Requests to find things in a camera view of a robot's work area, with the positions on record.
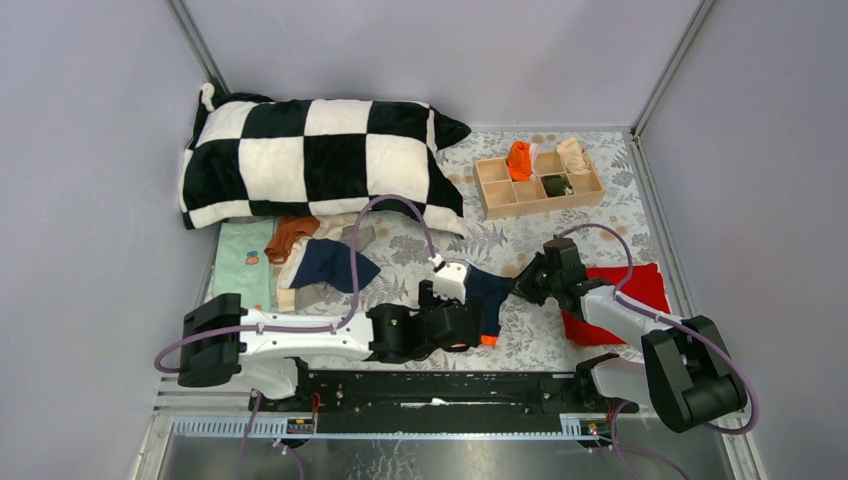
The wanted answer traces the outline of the navy underwear orange trim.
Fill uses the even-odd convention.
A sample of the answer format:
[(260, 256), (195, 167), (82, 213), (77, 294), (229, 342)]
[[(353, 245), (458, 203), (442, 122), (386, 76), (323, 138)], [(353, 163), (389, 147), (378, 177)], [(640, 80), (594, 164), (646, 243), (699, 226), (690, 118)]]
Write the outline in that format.
[(464, 300), (482, 300), (481, 344), (494, 348), (501, 331), (500, 309), (513, 290), (514, 279), (488, 273), (473, 264), (466, 269)]

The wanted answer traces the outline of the wooden compartment organizer box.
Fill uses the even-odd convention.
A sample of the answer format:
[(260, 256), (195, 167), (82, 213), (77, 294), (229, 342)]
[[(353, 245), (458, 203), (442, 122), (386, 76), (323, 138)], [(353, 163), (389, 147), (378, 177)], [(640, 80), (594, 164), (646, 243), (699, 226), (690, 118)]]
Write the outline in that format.
[[(575, 175), (566, 171), (555, 151), (540, 153), (536, 162), (538, 176), (526, 182), (512, 180), (505, 157), (477, 160), (473, 175), (484, 217), (494, 220), (599, 204), (605, 189), (585, 148), (582, 156), (589, 172)], [(571, 193), (549, 196), (542, 182), (546, 176), (564, 176), (572, 187)]]

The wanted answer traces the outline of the orange underwear white trim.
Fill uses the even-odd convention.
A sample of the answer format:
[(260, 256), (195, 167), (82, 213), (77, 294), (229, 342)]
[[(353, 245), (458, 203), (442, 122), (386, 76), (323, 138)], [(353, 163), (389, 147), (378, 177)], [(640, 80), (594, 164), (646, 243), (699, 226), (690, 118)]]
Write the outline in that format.
[(511, 145), (505, 163), (513, 182), (526, 182), (533, 179), (537, 150), (536, 144), (523, 141), (515, 141)]

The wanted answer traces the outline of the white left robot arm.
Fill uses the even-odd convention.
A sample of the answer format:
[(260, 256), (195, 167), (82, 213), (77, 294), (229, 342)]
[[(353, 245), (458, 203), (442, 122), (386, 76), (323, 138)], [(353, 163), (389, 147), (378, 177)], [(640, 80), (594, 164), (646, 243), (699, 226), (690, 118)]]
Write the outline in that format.
[(312, 357), (404, 364), (436, 350), (464, 352), (480, 345), (484, 301), (439, 299), (419, 285), (419, 305), (379, 304), (345, 325), (331, 316), (246, 309), (236, 293), (219, 295), (186, 314), (177, 383), (211, 388), (231, 382), (296, 411), (309, 401), (302, 378)]

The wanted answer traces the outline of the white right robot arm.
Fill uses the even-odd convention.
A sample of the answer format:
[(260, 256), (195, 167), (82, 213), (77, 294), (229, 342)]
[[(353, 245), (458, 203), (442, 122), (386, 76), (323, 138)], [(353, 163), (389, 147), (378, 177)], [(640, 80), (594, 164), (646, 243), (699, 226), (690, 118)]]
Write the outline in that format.
[(547, 241), (513, 290), (538, 305), (554, 299), (563, 312), (640, 352), (636, 362), (604, 354), (578, 364), (569, 395), (583, 410), (629, 401), (652, 409), (674, 432), (743, 409), (756, 423), (759, 400), (711, 319), (667, 314), (625, 294), (622, 284), (590, 276), (571, 239)]

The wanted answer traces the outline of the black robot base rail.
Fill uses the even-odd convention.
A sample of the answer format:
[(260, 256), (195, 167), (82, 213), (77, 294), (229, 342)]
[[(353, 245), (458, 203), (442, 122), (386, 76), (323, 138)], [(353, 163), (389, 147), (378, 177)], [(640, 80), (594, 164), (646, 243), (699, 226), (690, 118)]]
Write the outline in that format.
[(304, 413), (315, 419), (480, 418), (567, 415), (605, 421), (620, 404), (577, 372), (312, 370), (295, 363), (293, 396), (249, 400), (262, 413)]

